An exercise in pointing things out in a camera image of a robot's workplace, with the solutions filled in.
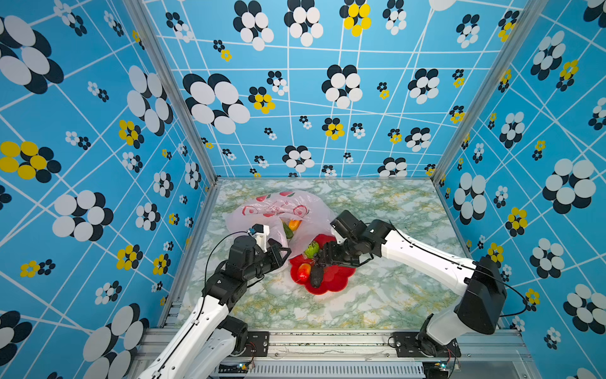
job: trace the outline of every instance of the red pepper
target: red pepper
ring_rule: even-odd
[[[297,270],[297,277],[299,278],[299,283],[307,283],[309,280],[309,276],[311,274],[311,265],[309,263],[303,263],[299,266]]]

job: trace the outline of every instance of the blue patterned wall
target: blue patterned wall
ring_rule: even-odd
[[[0,16],[0,378],[121,378],[208,184],[122,2]]]
[[[218,175],[427,177],[525,3],[145,6]]]
[[[544,378],[606,361],[606,2],[551,0],[463,141],[441,191]]]

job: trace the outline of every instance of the green marble surface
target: green marble surface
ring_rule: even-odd
[[[224,214],[253,196],[296,189],[314,193],[336,214],[347,209],[361,220],[391,220],[420,241],[464,256],[429,180],[223,180],[177,327],[200,297],[208,253],[228,234]],[[209,276],[227,258],[232,241],[233,237],[227,238],[211,257]],[[418,329],[427,315],[456,299],[453,292],[423,273],[378,258],[359,268],[343,291],[320,296],[295,284],[290,268],[270,273],[247,291],[231,314],[251,328]]]

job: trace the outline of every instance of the white plastic bag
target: white plastic bag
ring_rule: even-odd
[[[290,258],[302,254],[318,234],[331,235],[335,213],[316,195],[305,191],[285,191],[251,198],[225,216],[230,233],[248,230],[254,224],[270,227],[269,238],[292,250]],[[301,220],[290,240],[282,222]]]

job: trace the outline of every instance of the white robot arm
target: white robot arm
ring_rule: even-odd
[[[496,279],[499,272],[490,259],[475,262],[445,253],[390,223],[374,220],[366,225],[347,210],[331,225],[337,241],[325,244],[314,257],[312,286],[321,285],[324,267],[359,267],[375,256],[388,258],[431,276],[461,296],[460,301],[425,320],[416,338],[424,354],[437,356],[466,332],[494,333],[507,292]],[[262,278],[281,267],[290,254],[289,249],[268,241],[268,234],[267,226],[257,224],[251,228],[251,236],[234,240],[229,259],[207,281],[192,314],[139,379],[206,379],[225,357],[244,350],[247,325],[228,313],[246,291],[249,279]],[[370,258],[360,263],[364,254]]]

